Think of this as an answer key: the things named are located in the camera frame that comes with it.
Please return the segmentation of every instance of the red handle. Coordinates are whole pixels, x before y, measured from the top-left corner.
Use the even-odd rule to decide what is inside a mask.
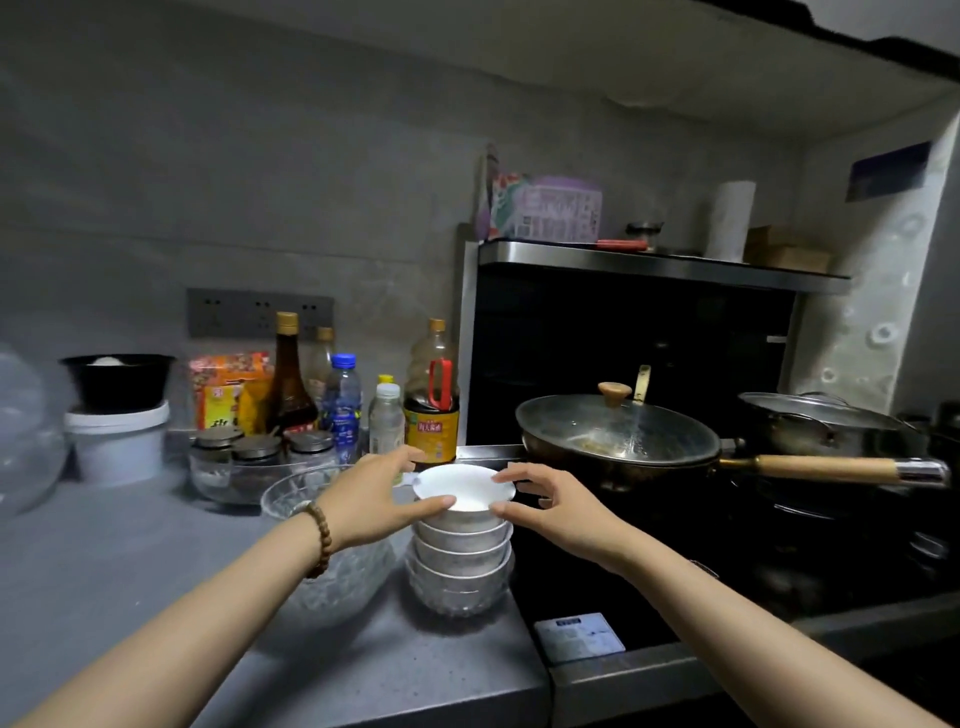
[[[444,368],[440,379],[440,401],[433,399],[433,373],[437,364]],[[453,387],[453,362],[449,359],[434,359],[430,362],[430,379],[428,383],[427,398],[430,403],[442,412],[449,412],[453,407],[453,397],[450,392]]]

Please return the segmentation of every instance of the water bottle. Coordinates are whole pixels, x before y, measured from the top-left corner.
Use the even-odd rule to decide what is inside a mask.
[[[370,413],[370,452],[382,455],[403,445],[407,421],[400,406],[400,387],[392,382],[376,385],[376,408]],[[398,473],[394,485],[403,475]]]
[[[351,353],[335,353],[330,361],[333,371],[326,379],[322,427],[333,434],[341,465],[349,465],[356,461],[363,406],[360,375],[355,370],[357,357]]]

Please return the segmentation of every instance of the plastic bottle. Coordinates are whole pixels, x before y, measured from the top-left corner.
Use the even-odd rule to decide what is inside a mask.
[[[406,418],[400,406],[400,385],[383,382],[376,385],[376,408],[370,415],[370,452],[382,455],[403,445]],[[399,474],[395,484],[403,479]]]
[[[322,427],[333,434],[337,459],[342,465],[348,465],[357,456],[363,389],[354,354],[335,353],[331,363],[333,370],[326,378],[324,389]]]
[[[376,386],[379,387],[381,384],[394,384],[393,375],[377,375],[376,376]],[[372,417],[373,417],[373,408],[376,406],[376,395],[374,394],[373,399],[370,400],[370,408],[367,410],[367,424],[372,429]]]
[[[333,371],[333,329],[317,327],[317,341],[306,352],[303,367],[303,383],[313,398],[317,409],[324,407],[326,378]]]
[[[427,335],[411,349],[403,400],[407,445],[423,450],[427,463],[448,463],[457,454],[460,391],[456,358],[446,340],[446,322],[430,319]]]

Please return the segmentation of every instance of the metal jar lid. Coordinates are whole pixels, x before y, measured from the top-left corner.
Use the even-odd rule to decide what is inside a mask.
[[[275,435],[249,435],[241,437],[230,446],[233,457],[238,460],[257,460],[280,452],[280,438]]]
[[[234,440],[243,437],[243,430],[233,425],[219,425],[197,431],[195,444],[201,449],[229,448]]]
[[[287,432],[284,437],[286,437],[293,452],[304,455],[326,452],[333,448],[333,435],[325,429],[313,432]]]

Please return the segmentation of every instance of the pan handle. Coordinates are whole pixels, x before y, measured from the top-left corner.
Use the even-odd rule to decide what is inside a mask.
[[[950,484],[947,463],[924,457],[894,460],[884,457],[758,455],[744,460],[721,459],[720,467],[794,480],[907,485],[914,488],[947,488]]]

